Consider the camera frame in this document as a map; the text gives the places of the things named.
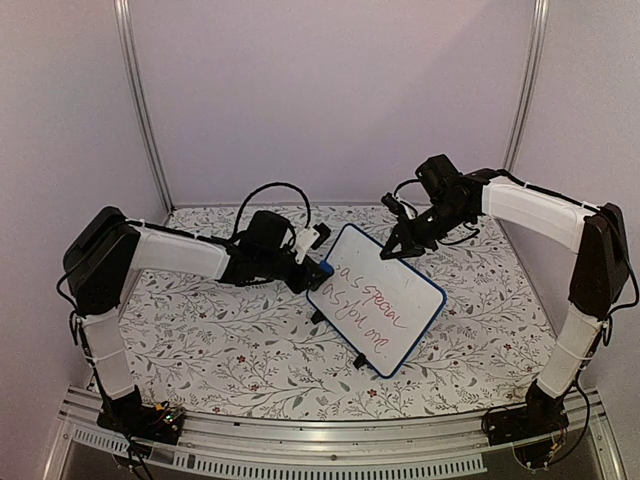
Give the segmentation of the blue whiteboard eraser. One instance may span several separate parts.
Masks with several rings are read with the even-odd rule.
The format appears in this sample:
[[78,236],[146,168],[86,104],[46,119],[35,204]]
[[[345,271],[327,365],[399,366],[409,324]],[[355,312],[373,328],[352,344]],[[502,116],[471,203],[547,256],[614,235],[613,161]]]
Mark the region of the blue whiteboard eraser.
[[322,260],[319,263],[319,268],[322,271],[322,278],[324,281],[330,278],[335,272],[334,268],[326,260]]

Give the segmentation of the small blue-framed whiteboard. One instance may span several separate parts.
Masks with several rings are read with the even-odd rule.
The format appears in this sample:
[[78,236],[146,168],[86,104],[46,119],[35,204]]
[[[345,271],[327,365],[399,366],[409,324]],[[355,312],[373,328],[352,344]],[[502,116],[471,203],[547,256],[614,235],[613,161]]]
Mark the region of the small blue-framed whiteboard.
[[445,291],[382,245],[346,224],[323,264],[333,274],[306,298],[356,352],[359,363],[393,377],[443,310]]

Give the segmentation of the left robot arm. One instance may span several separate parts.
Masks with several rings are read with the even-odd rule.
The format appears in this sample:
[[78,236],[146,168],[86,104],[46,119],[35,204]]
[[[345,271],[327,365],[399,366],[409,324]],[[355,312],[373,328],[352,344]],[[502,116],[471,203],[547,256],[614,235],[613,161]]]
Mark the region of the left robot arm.
[[148,426],[148,412],[129,395],[136,387],[120,334],[120,304],[127,280],[139,270],[178,272],[222,284],[282,281],[295,294],[315,290],[330,275],[311,259],[329,237],[323,224],[295,231],[283,216],[257,211],[248,227],[228,239],[204,237],[126,217],[103,208],[63,257],[63,281],[79,318],[88,361],[114,400],[111,419],[128,434]]

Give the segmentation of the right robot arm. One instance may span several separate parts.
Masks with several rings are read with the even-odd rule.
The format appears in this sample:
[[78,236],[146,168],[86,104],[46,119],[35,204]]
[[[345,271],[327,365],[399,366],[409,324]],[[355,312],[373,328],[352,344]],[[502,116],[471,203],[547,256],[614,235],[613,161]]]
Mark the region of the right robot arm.
[[635,307],[622,302],[626,287],[637,290],[622,208],[594,204],[522,180],[506,169],[460,171],[444,154],[423,161],[401,187],[418,185],[427,206],[417,210],[399,188],[381,202],[395,218],[381,258],[406,259],[435,251],[449,233],[484,217],[518,226],[572,255],[565,318],[550,357],[532,382],[517,427],[537,436],[552,424],[563,397],[574,387],[598,346],[609,343],[613,316]]

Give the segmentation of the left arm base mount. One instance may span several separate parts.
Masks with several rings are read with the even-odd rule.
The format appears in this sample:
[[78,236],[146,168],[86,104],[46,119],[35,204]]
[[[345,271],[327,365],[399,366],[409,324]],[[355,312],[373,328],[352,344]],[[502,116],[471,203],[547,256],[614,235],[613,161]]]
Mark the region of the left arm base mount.
[[134,390],[118,399],[107,397],[103,401],[97,425],[119,432],[124,436],[158,443],[176,445],[181,436],[186,410],[168,401],[146,405],[140,390]]

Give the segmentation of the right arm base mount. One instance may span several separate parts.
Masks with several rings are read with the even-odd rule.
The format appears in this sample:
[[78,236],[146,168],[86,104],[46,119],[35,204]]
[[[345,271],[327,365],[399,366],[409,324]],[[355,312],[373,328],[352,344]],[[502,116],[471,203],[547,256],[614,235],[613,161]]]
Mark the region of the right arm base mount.
[[566,394],[551,397],[534,382],[523,406],[489,409],[482,417],[481,429],[491,446],[559,431],[569,425],[565,397]]

